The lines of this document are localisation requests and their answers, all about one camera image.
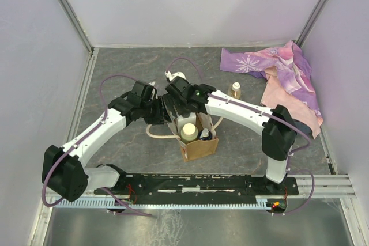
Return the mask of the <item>white square bottle grey cap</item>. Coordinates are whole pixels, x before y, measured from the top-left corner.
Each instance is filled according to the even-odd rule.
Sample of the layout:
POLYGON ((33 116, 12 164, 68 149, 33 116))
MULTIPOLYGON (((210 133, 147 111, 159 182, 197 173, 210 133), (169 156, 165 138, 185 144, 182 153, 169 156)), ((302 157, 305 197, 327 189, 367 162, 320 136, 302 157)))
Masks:
POLYGON ((187 113, 184 115, 179 115, 176 119, 177 129, 180 132, 185 124, 191 123, 196 124, 197 116, 196 113, 187 113))

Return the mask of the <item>brown canvas tote bag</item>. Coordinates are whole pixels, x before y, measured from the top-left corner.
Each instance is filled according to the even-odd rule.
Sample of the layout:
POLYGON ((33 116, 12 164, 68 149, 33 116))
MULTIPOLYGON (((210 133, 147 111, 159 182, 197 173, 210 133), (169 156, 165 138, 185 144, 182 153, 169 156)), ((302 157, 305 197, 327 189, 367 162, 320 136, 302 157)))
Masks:
POLYGON ((216 134, 216 128, 223 121, 223 118, 220 117, 216 123, 213 123, 211 116, 206 115, 204 113, 196 113, 197 120, 195 126, 198 129, 198 134, 204 128, 207 128, 213 134, 213 139, 209 141, 201 141, 197 138, 196 141, 185 144, 182 142, 180 137, 180 132, 177 129, 176 119, 173 119, 171 123, 168 123, 167 126, 171 131, 170 135, 157 135, 150 131, 151 125, 148 125, 146 128, 146 134, 155 139, 175 139, 180 147, 180 151, 182 153, 182 157, 185 162, 197 160, 199 158, 204 158, 206 156, 215 154, 216 149, 218 147, 219 139, 216 134))

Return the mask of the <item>amber bottle white cap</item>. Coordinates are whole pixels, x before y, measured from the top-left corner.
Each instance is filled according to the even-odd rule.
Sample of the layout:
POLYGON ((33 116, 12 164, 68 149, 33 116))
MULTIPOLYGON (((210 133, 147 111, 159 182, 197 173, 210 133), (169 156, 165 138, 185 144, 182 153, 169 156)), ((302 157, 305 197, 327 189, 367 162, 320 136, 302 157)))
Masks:
POLYGON ((240 99, 240 96, 241 96, 240 83, 238 82, 232 83, 229 86, 227 95, 235 99, 240 99))

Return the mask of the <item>purple pink patterned cloth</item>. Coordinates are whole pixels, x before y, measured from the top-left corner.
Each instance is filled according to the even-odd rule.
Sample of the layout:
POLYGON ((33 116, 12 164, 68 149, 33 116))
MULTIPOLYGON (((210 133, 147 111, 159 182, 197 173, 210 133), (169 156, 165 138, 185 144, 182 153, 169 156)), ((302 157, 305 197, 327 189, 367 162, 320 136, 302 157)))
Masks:
POLYGON ((313 138, 320 134, 323 118, 311 83, 312 68, 294 42, 256 52, 231 53, 223 48, 220 70, 266 79, 261 104, 285 106, 293 119, 310 129, 313 138))

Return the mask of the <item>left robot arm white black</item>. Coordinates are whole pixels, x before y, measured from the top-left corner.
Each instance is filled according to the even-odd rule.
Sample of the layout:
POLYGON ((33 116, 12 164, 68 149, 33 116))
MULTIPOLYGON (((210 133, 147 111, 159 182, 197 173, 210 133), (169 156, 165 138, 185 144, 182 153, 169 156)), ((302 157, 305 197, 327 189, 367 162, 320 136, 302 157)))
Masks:
POLYGON ((70 202, 86 191, 100 188, 122 194, 127 188, 123 170, 111 164, 87 168, 87 163, 108 140, 132 122, 143 119, 146 124, 163 124, 166 118, 157 89, 136 81, 132 90, 107 104, 103 114, 79 136, 61 147, 47 148, 42 190, 49 188, 70 202))

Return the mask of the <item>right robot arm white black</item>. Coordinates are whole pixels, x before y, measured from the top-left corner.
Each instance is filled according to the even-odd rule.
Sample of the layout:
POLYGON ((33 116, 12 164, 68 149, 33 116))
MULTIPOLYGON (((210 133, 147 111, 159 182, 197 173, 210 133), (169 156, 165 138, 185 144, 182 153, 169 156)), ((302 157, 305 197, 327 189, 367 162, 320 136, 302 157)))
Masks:
POLYGON ((179 114, 193 112, 223 117, 260 135, 262 152, 268 158, 263 186, 272 195, 284 189, 288 154, 297 134, 287 108, 249 104, 212 86, 191 84, 180 76, 169 77, 165 90, 179 114))

